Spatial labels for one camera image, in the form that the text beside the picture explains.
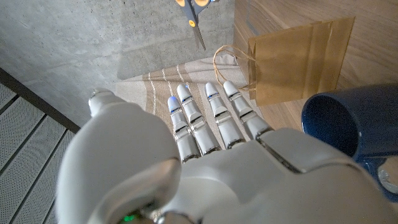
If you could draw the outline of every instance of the gray concrete surface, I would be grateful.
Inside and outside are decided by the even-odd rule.
[[[200,13],[206,51],[174,0],[12,0],[0,11],[0,67],[79,126],[92,88],[114,90],[233,42],[234,0]]]

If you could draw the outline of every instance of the scissor blade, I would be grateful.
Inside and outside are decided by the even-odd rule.
[[[203,47],[203,50],[206,50],[205,43],[201,37],[199,27],[195,26],[195,27],[192,27],[192,29],[193,29],[193,33],[195,34],[195,40],[197,42],[197,46],[198,46],[198,42],[200,42],[201,46]]]

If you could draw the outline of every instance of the robotic finger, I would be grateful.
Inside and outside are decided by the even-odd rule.
[[[224,83],[224,91],[250,139],[257,139],[272,128],[249,106],[231,81]]]
[[[206,155],[214,151],[221,150],[217,139],[211,131],[206,119],[200,112],[193,97],[184,85],[177,87],[178,97],[180,98],[183,110],[188,118],[192,133],[197,140],[201,155]]]
[[[216,119],[218,129],[226,149],[231,149],[245,143],[245,139],[228,111],[216,87],[212,83],[206,84],[206,96]]]
[[[172,117],[174,139],[180,151],[181,162],[185,163],[189,159],[199,158],[201,156],[199,148],[178,99],[175,96],[171,96],[167,104]]]

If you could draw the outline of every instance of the wooden table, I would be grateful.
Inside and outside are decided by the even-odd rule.
[[[234,45],[248,49],[248,38],[278,30],[355,16],[337,89],[398,82],[398,4],[388,0],[236,0]],[[247,62],[238,60],[248,79]],[[261,106],[274,128],[302,130],[300,114],[306,99]],[[398,183],[398,157],[383,167]],[[398,211],[398,203],[393,204]]]

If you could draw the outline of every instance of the dark blue cup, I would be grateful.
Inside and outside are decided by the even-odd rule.
[[[361,164],[384,195],[398,202],[398,192],[387,190],[378,177],[379,166],[398,155],[398,84],[316,94],[304,104],[302,126]]]

